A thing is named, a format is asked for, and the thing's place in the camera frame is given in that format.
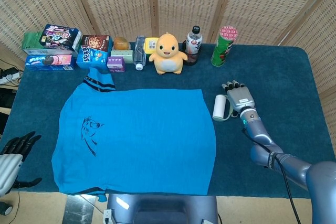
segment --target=pringles can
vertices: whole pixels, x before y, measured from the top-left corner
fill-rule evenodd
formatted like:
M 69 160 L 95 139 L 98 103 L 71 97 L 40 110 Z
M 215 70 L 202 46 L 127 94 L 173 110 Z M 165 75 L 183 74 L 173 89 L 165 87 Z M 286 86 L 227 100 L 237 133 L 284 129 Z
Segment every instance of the pringles can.
M 219 37 L 211 57 L 212 65 L 219 67 L 224 64 L 233 42 L 238 37 L 238 31 L 232 26 L 223 26 L 219 30 Z

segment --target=yellow package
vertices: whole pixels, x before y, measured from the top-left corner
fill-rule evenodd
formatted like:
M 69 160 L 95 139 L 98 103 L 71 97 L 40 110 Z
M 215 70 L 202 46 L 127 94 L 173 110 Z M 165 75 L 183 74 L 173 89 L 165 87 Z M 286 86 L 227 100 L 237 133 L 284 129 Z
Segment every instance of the yellow package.
M 151 55 L 155 53 L 155 45 L 159 38 L 146 38 L 145 39 L 145 45 L 144 45 L 144 51 L 145 54 Z

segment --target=oreo box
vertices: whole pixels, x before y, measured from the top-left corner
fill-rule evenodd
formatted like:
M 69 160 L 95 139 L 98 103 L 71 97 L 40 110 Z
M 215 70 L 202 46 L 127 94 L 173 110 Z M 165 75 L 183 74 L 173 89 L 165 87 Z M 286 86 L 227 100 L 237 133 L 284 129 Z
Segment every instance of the oreo box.
M 72 55 L 30 55 L 26 59 L 26 68 L 33 71 L 73 70 L 75 58 Z
M 107 57 L 111 49 L 111 36 L 83 35 L 76 63 L 80 68 L 107 69 Z
M 43 31 L 28 31 L 24 34 L 22 41 L 22 50 L 28 55 L 73 55 L 76 56 L 78 50 L 47 48 L 40 44 Z
M 78 51 L 82 33 L 76 28 L 47 24 L 39 43 L 47 48 Z

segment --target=power strip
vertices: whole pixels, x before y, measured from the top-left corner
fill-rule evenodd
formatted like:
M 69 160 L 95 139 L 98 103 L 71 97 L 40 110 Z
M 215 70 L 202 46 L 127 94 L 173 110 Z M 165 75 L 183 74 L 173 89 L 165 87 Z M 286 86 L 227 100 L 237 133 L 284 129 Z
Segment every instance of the power strip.
M 16 79 L 19 79 L 20 78 L 20 73 L 18 72 L 18 73 L 14 73 L 14 74 L 12 74 L 12 78 L 10 79 L 10 78 L 8 78 L 8 80 L 10 80 L 10 81 L 15 81 Z M 6 84 L 6 83 L 8 83 L 8 82 L 10 82 L 10 81 L 8 81 L 7 79 L 6 79 L 6 77 L 2 77 L 1 79 L 0 79 L 0 85 L 3 85 L 3 84 Z

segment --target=small purple box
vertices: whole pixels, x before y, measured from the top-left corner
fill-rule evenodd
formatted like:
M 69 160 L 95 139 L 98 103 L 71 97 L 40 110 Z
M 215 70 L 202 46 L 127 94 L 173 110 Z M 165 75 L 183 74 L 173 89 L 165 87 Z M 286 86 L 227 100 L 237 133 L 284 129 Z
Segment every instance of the small purple box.
M 125 61 L 123 57 L 107 57 L 107 67 L 110 72 L 125 72 Z

